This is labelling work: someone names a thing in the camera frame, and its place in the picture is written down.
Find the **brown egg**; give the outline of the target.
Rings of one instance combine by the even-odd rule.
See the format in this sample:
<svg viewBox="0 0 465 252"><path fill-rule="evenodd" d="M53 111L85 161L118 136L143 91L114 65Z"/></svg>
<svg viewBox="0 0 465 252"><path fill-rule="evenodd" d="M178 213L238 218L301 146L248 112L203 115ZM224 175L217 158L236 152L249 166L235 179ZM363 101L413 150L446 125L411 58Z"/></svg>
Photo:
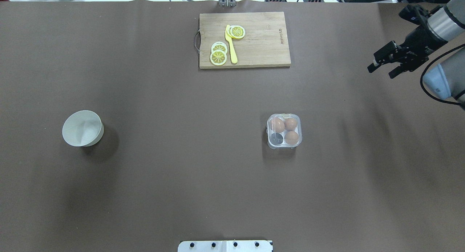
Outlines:
<svg viewBox="0 0 465 252"><path fill-rule="evenodd" d="M296 146L298 145L300 140L300 136L295 131L287 131L286 135L284 136L284 141L287 145Z"/></svg>
<svg viewBox="0 0 465 252"><path fill-rule="evenodd" d="M279 117L274 117L270 121L270 128L274 133L282 133L285 130L284 121Z"/></svg>
<svg viewBox="0 0 465 252"><path fill-rule="evenodd" d="M295 118L284 119L284 128L286 131L295 131L298 126L298 122Z"/></svg>

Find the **wooden cutting board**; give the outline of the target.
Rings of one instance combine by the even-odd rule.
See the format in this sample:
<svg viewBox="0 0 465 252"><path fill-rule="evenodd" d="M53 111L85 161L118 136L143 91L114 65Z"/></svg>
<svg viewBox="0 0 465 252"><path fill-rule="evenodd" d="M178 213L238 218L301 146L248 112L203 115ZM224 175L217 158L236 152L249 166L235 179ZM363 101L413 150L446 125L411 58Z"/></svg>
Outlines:
<svg viewBox="0 0 465 252"><path fill-rule="evenodd" d="M232 39L238 58L230 60L225 40L226 25L240 25L246 30L242 39ZM202 13L199 16L199 67L201 69L266 68L291 66L290 48L284 12ZM227 61L222 66L210 62L211 45L228 46Z"/></svg>

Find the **lemon slice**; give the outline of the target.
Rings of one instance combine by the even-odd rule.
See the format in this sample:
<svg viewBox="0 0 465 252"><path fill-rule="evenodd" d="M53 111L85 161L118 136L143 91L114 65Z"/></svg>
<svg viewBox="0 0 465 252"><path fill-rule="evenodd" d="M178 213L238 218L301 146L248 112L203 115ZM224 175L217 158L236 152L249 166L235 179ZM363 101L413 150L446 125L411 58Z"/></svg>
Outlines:
<svg viewBox="0 0 465 252"><path fill-rule="evenodd" d="M222 50L214 50L211 52L210 55L210 62L214 66L222 66L227 61L227 53Z"/></svg>
<svg viewBox="0 0 465 252"><path fill-rule="evenodd" d="M242 39L246 35L246 30L240 25L231 25L229 26L227 33L233 39Z"/></svg>
<svg viewBox="0 0 465 252"><path fill-rule="evenodd" d="M211 53L213 53L214 51L223 51L224 53L227 53L228 46L226 45L226 43L221 41L215 42L211 45Z"/></svg>

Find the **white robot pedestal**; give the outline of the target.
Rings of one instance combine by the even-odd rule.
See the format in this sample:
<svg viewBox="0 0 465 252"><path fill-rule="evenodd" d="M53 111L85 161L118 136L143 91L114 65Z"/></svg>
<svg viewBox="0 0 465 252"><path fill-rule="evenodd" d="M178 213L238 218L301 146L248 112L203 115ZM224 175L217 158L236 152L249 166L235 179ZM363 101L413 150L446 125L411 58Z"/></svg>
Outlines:
<svg viewBox="0 0 465 252"><path fill-rule="evenodd" d="M273 252L269 240L201 240L182 241L178 252Z"/></svg>

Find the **clear plastic egg box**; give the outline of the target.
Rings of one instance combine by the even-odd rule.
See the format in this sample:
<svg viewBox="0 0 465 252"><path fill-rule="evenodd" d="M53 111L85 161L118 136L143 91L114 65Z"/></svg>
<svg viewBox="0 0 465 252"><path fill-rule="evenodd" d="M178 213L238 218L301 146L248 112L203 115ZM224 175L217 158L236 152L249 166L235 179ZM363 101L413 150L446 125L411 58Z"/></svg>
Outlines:
<svg viewBox="0 0 465 252"><path fill-rule="evenodd" d="M286 144L286 142L284 141L284 136L287 133L286 130L284 130L282 133L274 133L274 131L271 130L270 121L274 117L279 117L283 121L284 119L290 118L290 117L295 118L297 120L298 126L295 129L295 132L297 132L300 136L298 145L291 146L291 145ZM302 139L303 139L300 117L297 116L296 114L272 114L271 116L269 116L266 122L266 136L267 136L267 144L271 149L294 149L296 148L302 143Z"/></svg>

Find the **yellow plastic knife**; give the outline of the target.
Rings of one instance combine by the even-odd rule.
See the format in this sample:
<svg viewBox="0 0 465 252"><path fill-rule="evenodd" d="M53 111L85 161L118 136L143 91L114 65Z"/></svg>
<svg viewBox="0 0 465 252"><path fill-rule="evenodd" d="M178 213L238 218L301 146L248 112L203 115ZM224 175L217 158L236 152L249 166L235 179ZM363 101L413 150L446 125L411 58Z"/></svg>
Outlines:
<svg viewBox="0 0 465 252"><path fill-rule="evenodd" d="M230 60L232 64L237 64L238 63L238 58L235 52L234 44L233 44L233 39L229 35L228 30L230 28L230 25L226 25L225 28L225 40L228 42L229 45L229 53L230 53Z"/></svg>

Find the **white bowl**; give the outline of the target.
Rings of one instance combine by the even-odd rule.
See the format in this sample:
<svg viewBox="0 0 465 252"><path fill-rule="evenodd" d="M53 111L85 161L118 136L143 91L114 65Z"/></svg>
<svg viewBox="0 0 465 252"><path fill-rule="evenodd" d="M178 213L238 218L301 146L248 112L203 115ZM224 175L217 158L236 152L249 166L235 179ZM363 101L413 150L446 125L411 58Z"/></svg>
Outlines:
<svg viewBox="0 0 465 252"><path fill-rule="evenodd" d="M62 137L73 147L93 146L103 137L104 125L100 116L93 111L73 113L62 127Z"/></svg>

